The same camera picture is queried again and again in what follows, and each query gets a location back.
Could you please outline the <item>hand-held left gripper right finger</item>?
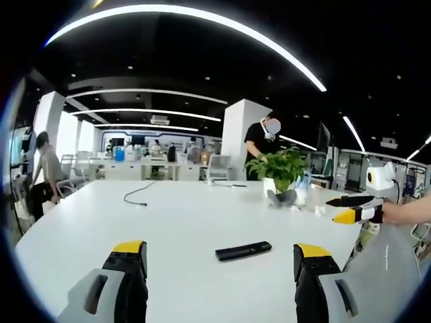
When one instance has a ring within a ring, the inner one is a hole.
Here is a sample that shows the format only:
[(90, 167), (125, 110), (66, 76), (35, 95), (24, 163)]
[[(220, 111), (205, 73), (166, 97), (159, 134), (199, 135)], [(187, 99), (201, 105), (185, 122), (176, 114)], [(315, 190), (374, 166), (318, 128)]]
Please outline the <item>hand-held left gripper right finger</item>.
[(295, 244), (294, 282), (298, 322), (369, 322), (365, 276), (342, 271), (331, 253)]

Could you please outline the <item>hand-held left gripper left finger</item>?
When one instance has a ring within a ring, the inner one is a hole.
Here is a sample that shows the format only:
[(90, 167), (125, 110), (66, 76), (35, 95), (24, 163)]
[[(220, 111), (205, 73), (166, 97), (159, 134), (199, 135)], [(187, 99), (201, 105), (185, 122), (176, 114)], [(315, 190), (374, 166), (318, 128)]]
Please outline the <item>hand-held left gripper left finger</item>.
[(123, 242), (68, 292), (57, 322), (145, 322), (147, 243)]

